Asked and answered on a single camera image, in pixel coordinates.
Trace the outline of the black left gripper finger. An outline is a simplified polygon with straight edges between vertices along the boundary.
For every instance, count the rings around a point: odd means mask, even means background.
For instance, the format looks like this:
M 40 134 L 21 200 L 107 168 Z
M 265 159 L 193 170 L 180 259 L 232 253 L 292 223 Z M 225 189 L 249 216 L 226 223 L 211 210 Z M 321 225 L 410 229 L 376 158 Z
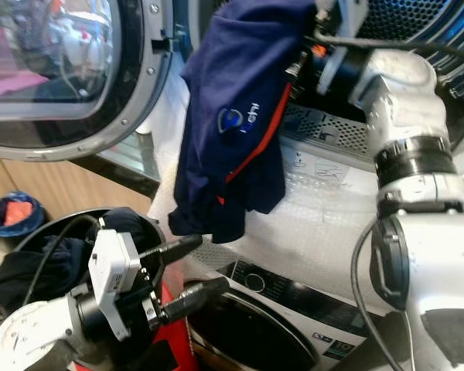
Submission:
M 162 322 L 172 324 L 179 319 L 189 317 L 208 301 L 220 297 L 229 287 L 229 282 L 225 277 L 217 277 L 193 284 L 183 290 L 176 299 L 162 307 Z
M 167 241 L 167 243 L 161 243 L 140 255 L 140 265 L 146 268 L 147 272 L 157 272 L 165 269 L 165 266 L 186 257 L 187 254 L 196 250 L 201 244 L 203 244 L 203 237 L 200 234 L 190 234 L 189 236 L 176 238 L 176 240 Z

